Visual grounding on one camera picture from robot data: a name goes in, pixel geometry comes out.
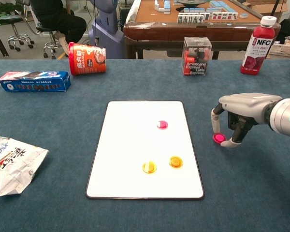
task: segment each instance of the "floor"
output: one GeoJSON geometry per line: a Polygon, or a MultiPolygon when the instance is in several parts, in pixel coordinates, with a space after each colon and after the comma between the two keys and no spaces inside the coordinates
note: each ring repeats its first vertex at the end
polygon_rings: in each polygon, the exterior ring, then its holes
{"type": "MultiPolygon", "coordinates": [[[[29,22],[30,26],[35,29],[35,23],[29,22]]],[[[7,38],[13,34],[11,25],[2,25],[0,26],[0,37],[9,53],[9,57],[3,57],[0,52],[0,59],[44,59],[43,57],[43,46],[49,41],[49,37],[44,37],[41,35],[34,35],[30,32],[27,25],[23,22],[16,24],[17,30],[19,33],[27,33],[35,41],[34,48],[30,49],[26,45],[19,45],[21,48],[20,52],[15,50],[10,50],[7,45],[7,38]]],[[[84,42],[88,37],[83,37],[80,42],[84,42]]],[[[56,57],[62,57],[62,59],[67,59],[63,54],[63,49],[59,48],[56,50],[56,57]]],[[[221,60],[241,60],[243,59],[245,51],[241,52],[220,52],[219,59],[221,60]]],[[[290,59],[289,57],[274,56],[270,55],[271,59],[290,59]]],[[[165,51],[144,51],[144,59],[181,59],[181,58],[170,58],[166,55],[165,51]]]]}

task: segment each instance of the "white basket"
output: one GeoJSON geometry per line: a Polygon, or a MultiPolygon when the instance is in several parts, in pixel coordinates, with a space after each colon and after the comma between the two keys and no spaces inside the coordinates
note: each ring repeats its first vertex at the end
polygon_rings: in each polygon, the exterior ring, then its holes
{"type": "Polygon", "coordinates": [[[272,45],[269,54],[290,57],[290,45],[275,43],[272,45]]]}

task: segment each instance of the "black pants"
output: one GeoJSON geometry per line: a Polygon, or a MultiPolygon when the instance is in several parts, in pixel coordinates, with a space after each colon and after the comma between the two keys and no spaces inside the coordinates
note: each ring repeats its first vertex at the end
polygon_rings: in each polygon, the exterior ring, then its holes
{"type": "Polygon", "coordinates": [[[54,28],[65,34],[67,43],[77,43],[87,29],[86,21],[74,15],[68,14],[65,9],[57,14],[36,15],[39,22],[46,28],[54,28]]]}

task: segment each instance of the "stool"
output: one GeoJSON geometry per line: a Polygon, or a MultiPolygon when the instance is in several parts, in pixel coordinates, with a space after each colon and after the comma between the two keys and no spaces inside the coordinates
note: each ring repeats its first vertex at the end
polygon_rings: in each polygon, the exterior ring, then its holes
{"type": "Polygon", "coordinates": [[[49,32],[50,41],[47,42],[44,45],[43,51],[44,51],[44,58],[48,58],[48,54],[46,53],[46,49],[50,49],[50,52],[52,53],[52,59],[56,59],[54,53],[56,52],[55,48],[61,47],[59,41],[56,41],[55,36],[53,34],[53,31],[56,31],[54,28],[45,28],[41,23],[38,23],[36,26],[36,29],[40,32],[49,32]]]}
{"type": "Polygon", "coordinates": [[[17,31],[16,26],[15,26],[14,23],[18,23],[18,22],[21,22],[21,21],[23,21],[23,20],[18,15],[8,15],[8,16],[0,17],[0,23],[11,24],[12,25],[12,28],[13,28],[13,31],[14,31],[15,35],[12,35],[12,36],[9,37],[8,44],[9,44],[10,49],[14,49],[15,48],[15,50],[17,52],[20,51],[20,48],[16,46],[16,43],[15,43],[16,41],[18,41],[20,45],[24,45],[23,40],[25,40],[27,42],[29,48],[33,48],[33,44],[34,44],[34,41],[31,40],[31,38],[27,34],[18,34],[18,31],[17,31]]]}

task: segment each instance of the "person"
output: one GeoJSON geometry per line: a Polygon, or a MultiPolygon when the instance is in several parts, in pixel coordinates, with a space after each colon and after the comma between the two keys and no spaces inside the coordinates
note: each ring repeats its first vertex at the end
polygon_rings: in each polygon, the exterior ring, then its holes
{"type": "Polygon", "coordinates": [[[67,10],[64,9],[61,0],[29,0],[29,2],[41,25],[57,30],[54,36],[59,40],[64,52],[69,55],[68,44],[80,41],[87,28],[86,21],[68,14],[70,6],[67,5],[67,10]]]}

